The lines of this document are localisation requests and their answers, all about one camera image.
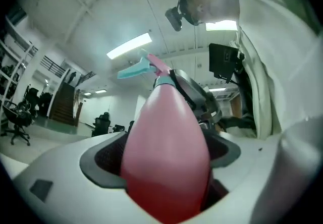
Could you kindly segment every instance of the spray bottle trigger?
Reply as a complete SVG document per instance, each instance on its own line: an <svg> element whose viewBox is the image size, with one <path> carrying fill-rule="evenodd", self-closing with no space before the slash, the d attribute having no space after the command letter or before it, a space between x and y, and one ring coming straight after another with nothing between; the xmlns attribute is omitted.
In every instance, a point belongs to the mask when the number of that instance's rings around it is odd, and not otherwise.
<svg viewBox="0 0 323 224"><path fill-rule="evenodd" d="M117 78L125 79L125 78L130 78L130 77L140 75L142 73L157 72L157 67L152 66L150 64L151 62L147 58L142 57L139 63L129 68L126 68L122 71L119 71Z"/></svg>

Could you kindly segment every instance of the black railing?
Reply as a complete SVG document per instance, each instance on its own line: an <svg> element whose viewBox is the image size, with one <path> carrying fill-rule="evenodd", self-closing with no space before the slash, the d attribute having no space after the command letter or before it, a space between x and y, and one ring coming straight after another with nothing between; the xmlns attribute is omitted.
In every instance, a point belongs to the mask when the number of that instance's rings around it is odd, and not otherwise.
<svg viewBox="0 0 323 224"><path fill-rule="evenodd" d="M82 76L82 77L79 79L79 81L77 82L76 86L77 86L77 85L79 85L79 84L81 84L82 82L86 81L87 79L89 79L89 78L93 77L94 75L95 75L95 73L94 73L94 72L89 72L87 75Z"/></svg>
<svg viewBox="0 0 323 224"><path fill-rule="evenodd" d="M59 78L65 72L65 70L62 67L60 67L59 65L55 64L47 56L44 56L44 58L40 62L40 65L44 66L47 70L49 70L51 73L54 73Z"/></svg>

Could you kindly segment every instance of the headset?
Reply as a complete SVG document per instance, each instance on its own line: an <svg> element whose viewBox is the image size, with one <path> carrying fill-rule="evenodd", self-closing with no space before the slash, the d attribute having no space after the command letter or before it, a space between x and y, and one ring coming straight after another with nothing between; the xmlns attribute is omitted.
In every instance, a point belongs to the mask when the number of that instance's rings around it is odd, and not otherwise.
<svg viewBox="0 0 323 224"><path fill-rule="evenodd" d="M175 31L180 31L182 29L182 18L184 17L190 24L197 26L199 23L194 22L190 15L183 14L178 12L178 7L180 4L180 0L177 2L177 6L171 9L168 9L165 13L166 18L175 29Z"/></svg>

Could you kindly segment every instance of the white shelving unit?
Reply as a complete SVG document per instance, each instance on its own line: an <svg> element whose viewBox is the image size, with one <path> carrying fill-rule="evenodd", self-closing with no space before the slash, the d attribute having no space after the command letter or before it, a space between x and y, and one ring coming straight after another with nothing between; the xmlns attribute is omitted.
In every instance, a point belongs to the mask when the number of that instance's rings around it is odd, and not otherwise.
<svg viewBox="0 0 323 224"><path fill-rule="evenodd" d="M6 18L6 30L8 32L8 35L11 35L24 49L25 54L23 57L20 57L16 55L14 52L12 52L4 42L0 40L0 50L2 51L4 56L8 56L10 58L11 65L14 65L14 70L11 73L11 76L8 76L6 73L4 73L2 70L0 70L0 78L4 77L7 81L5 82L5 91L3 95L0 94L0 101L1 101L1 108L0 108L0 119L1 119L1 125L6 123L6 116L3 111L3 105L5 101L11 101L13 95L11 98L7 98L7 94L9 91L9 88L12 84L18 85L18 81L14 80L14 77L16 73L18 72L19 68L22 67L22 73L20 74L20 78L24 73L25 67L27 65L26 58L30 52L30 50L33 48L33 45L26 41L24 37L22 37L16 30L15 26L9 22L9 20Z"/></svg>

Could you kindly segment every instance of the white ceiling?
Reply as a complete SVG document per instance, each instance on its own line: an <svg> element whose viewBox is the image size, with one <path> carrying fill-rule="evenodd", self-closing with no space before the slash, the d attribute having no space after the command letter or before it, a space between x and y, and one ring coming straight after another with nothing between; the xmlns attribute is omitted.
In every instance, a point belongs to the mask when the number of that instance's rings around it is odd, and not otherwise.
<svg viewBox="0 0 323 224"><path fill-rule="evenodd" d="M59 46L80 67L94 71L102 79L118 85L150 88L153 78L139 76L117 80L116 72L136 63L140 48L110 60L106 53L120 44L149 32L152 43L145 50L170 67L184 70L202 86L222 85L208 71L208 45L228 45L234 31L206 31L205 25L192 26L183 20L180 32L165 17L178 0L18 0L35 26Z"/></svg>

